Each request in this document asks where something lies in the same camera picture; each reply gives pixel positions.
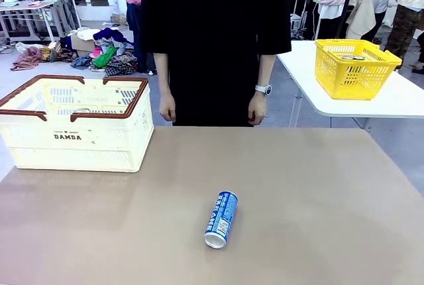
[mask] yellow plastic basket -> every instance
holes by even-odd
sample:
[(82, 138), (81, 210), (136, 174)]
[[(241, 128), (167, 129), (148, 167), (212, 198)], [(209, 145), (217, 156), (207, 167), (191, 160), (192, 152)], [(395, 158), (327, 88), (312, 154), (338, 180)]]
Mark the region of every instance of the yellow plastic basket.
[[(401, 59), (365, 40), (317, 40), (315, 77), (334, 99), (373, 99)], [(362, 56), (345, 60), (342, 56)]]

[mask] pile of clothes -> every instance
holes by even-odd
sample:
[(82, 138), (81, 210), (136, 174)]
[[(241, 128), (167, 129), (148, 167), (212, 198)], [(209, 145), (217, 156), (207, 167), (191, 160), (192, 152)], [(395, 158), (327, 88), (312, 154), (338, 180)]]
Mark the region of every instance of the pile of clothes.
[(105, 28), (93, 34), (95, 50), (75, 59), (71, 66), (79, 70), (105, 72), (106, 76), (129, 75), (137, 70), (134, 46), (118, 30)]
[(40, 44), (23, 44), (16, 45), (21, 55), (13, 62), (11, 71), (31, 70), (42, 62), (73, 62), (77, 58), (77, 54), (62, 48), (60, 42), (52, 42), (48, 46)]

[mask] green cloth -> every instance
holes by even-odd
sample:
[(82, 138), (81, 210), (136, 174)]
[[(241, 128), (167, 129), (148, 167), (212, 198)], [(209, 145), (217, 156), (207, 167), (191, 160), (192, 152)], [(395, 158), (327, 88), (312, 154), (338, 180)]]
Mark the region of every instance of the green cloth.
[(96, 68), (104, 68), (104, 67), (106, 67), (109, 64), (109, 62), (112, 60), (112, 57), (114, 57), (116, 55), (118, 49), (119, 48), (115, 48), (113, 46), (110, 46), (107, 49), (106, 53), (103, 53), (103, 54), (99, 55), (98, 57), (96, 57), (93, 60), (93, 65)]

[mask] can label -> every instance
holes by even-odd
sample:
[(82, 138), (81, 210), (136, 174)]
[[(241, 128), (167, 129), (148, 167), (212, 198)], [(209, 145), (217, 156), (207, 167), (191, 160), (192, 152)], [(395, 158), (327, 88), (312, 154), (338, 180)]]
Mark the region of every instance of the can label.
[(238, 201), (239, 199), (234, 193), (230, 191), (221, 192), (213, 207), (205, 233), (217, 233), (227, 242)]

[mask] can bottom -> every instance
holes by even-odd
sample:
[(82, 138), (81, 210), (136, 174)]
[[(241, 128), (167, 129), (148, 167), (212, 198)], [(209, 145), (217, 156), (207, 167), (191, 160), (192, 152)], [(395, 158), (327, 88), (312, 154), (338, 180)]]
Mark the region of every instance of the can bottom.
[(205, 242), (214, 249), (221, 249), (227, 243), (222, 235), (215, 232), (205, 233)]

